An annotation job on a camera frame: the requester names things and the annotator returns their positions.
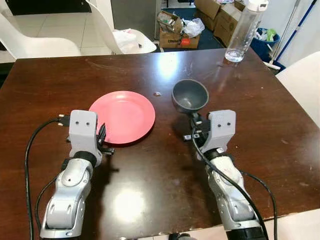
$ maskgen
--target cardboard box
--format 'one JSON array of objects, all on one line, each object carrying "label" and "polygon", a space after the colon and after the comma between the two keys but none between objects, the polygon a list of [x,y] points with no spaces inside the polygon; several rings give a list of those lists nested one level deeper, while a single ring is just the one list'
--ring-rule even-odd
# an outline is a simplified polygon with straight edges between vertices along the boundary
[{"label": "cardboard box", "polygon": [[239,9],[241,12],[245,9],[246,5],[240,1],[234,1],[234,6]]},{"label": "cardboard box", "polygon": [[197,49],[200,39],[200,34],[196,37],[189,38],[187,34],[183,34],[182,38],[179,33],[165,32],[160,28],[160,48],[175,48],[175,49]]},{"label": "cardboard box", "polygon": [[221,5],[216,0],[195,0],[195,7],[212,20],[217,16]]},{"label": "cardboard box", "polygon": [[213,35],[219,38],[225,46],[229,45],[241,17],[241,12],[233,4],[226,4],[221,8]]},{"label": "cardboard box", "polygon": [[[159,14],[165,14],[170,16],[173,20],[174,20],[174,24],[168,24],[166,22],[163,22],[159,19]],[[182,30],[182,23],[181,23],[181,19],[180,17],[178,17],[177,15],[173,15],[170,12],[167,11],[161,11],[156,17],[156,20],[159,22],[160,27],[167,32],[173,32],[173,33],[181,33]]]},{"label": "cardboard box", "polygon": [[211,31],[213,31],[215,29],[215,26],[217,24],[217,20],[218,20],[218,15],[214,18],[214,20],[212,20],[208,15],[204,14],[202,11],[200,11],[199,9],[196,10],[194,16],[196,18],[200,18],[203,22],[203,24],[210,29]]}]

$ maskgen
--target dark brown tabletop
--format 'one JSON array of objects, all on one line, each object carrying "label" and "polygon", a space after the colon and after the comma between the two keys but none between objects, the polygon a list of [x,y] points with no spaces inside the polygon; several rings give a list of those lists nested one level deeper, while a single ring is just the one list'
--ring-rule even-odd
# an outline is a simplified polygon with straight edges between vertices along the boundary
[{"label": "dark brown tabletop", "polygon": [[[154,127],[135,144],[115,146],[115,155],[94,170],[81,239],[138,238],[220,224],[204,166],[192,144],[182,141],[191,130],[188,119],[171,102],[173,86],[186,78],[209,90],[209,103],[200,113],[236,112],[227,151],[239,169],[269,185],[279,215],[320,208],[319,129],[252,50],[238,65],[224,61],[224,53],[17,60],[0,89],[0,239],[28,238],[24,154],[36,127],[58,114],[87,110],[100,96],[120,90],[150,100]],[[69,155],[67,136],[67,127],[52,124],[32,145],[33,206]],[[272,202],[265,189],[247,177],[245,187],[262,216],[270,218]],[[41,219],[53,191],[42,198]]]}]

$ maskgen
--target blue trash bin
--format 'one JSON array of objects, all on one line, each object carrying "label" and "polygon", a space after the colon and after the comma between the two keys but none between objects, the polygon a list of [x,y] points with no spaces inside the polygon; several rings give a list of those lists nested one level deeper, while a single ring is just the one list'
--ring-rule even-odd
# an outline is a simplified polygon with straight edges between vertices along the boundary
[{"label": "blue trash bin", "polygon": [[[262,34],[262,29],[267,30],[266,28],[259,27],[257,32]],[[279,40],[280,36],[278,34],[273,36],[273,41],[262,41],[254,37],[250,46],[255,53],[258,54],[262,61],[269,62],[271,58],[269,56],[270,49],[268,48],[267,44],[269,44],[270,47],[273,47],[277,42],[279,42]]]}]

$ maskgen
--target wall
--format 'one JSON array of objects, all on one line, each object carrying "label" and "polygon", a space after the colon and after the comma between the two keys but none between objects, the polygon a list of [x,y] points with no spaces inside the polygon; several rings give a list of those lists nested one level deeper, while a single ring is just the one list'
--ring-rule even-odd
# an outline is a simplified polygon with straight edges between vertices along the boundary
[{"label": "wall", "polygon": [[111,0],[114,28],[141,31],[155,38],[157,0]]},{"label": "wall", "polygon": [[[264,13],[260,27],[273,28],[281,36],[285,30],[290,14],[296,0],[269,0],[269,6]],[[289,37],[298,26],[298,23],[306,13],[312,0],[301,0],[293,16],[293,20],[285,35],[281,48],[286,44]],[[299,31],[292,39],[279,62],[288,67],[296,61],[320,51],[320,1],[317,1],[311,12],[304,20]]]}]

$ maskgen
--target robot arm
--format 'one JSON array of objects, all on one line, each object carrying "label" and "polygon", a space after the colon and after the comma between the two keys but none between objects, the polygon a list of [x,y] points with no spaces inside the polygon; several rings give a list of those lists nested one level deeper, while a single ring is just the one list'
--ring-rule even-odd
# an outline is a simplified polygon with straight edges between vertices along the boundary
[{"label": "robot arm", "polygon": [[[231,178],[244,191],[244,179],[230,156],[224,153],[235,134],[236,113],[232,110],[210,112],[208,119],[197,113],[191,119],[196,129],[198,145],[206,158],[221,172]],[[265,240],[260,222],[245,197],[226,179],[206,167],[208,183],[213,191],[224,230],[229,240]]]},{"label": "robot arm", "polygon": [[[71,112],[71,159],[55,181],[55,193],[46,207],[40,231],[41,238],[60,239],[81,235],[85,200],[91,190],[90,179],[94,167],[99,166],[102,161],[99,146],[106,136],[104,126],[98,136],[96,131],[96,113],[84,110]],[[112,155],[114,151],[107,149],[105,153]]]}]

